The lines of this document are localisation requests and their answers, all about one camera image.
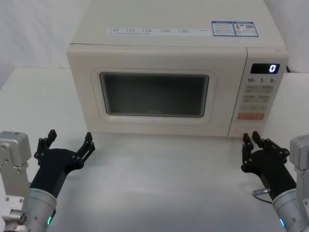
label sticker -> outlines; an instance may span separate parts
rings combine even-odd
[[[253,22],[233,22],[237,37],[259,37]]]
[[[233,22],[230,21],[212,21],[212,30],[214,36],[232,36],[235,37]]]
[[[108,28],[108,35],[211,36],[210,29]]]

microwave control panel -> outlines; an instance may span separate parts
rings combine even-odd
[[[276,79],[279,68],[279,64],[252,65],[250,75],[242,80],[238,120],[264,120],[276,95],[275,86],[280,83]]]

microwave oven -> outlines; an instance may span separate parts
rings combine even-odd
[[[68,50],[91,132],[263,132],[288,53],[263,0],[93,0]]]

white table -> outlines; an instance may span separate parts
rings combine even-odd
[[[309,74],[285,75],[264,137],[289,148],[292,137],[309,133],[308,89]],[[32,154],[50,129],[58,133],[52,147],[75,151],[86,134],[68,69],[15,69],[0,109],[0,131],[27,133]],[[241,171],[240,139],[93,136],[97,149],[67,177],[50,232],[285,231],[272,206],[251,196],[263,185]],[[37,170],[31,158],[30,181]],[[0,209],[4,196],[0,185]]]

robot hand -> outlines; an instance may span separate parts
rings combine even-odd
[[[297,178],[296,185],[284,166],[287,162],[286,158],[290,154],[287,149],[279,147],[270,139],[261,139],[258,132],[254,131],[252,139],[261,150],[252,153],[253,144],[251,139],[247,133],[243,135],[241,169],[245,173],[254,173],[260,177],[265,189],[254,192],[268,193],[270,195],[273,200],[272,205],[279,216],[280,222],[288,232],[309,231],[309,218],[304,207],[309,202],[309,199],[307,201],[304,198],[304,192],[306,192],[304,189],[309,186],[309,182],[305,183],[304,181],[307,170],[300,171],[297,169],[297,167],[304,166],[304,163],[300,161],[308,161],[309,153],[305,152],[303,148],[307,147],[309,150],[309,137],[305,136],[307,140],[303,138],[304,136],[301,136],[291,141],[290,150],[292,154],[290,160],[293,164],[298,164],[295,170],[300,176],[300,180]]]
[[[34,157],[40,168],[30,188],[26,168],[31,157],[28,136],[19,132],[0,133],[0,172],[6,192],[2,213],[5,232],[46,232],[56,213],[56,199],[67,175],[81,169],[95,150],[91,133],[77,151],[49,149],[57,134],[39,139]]]

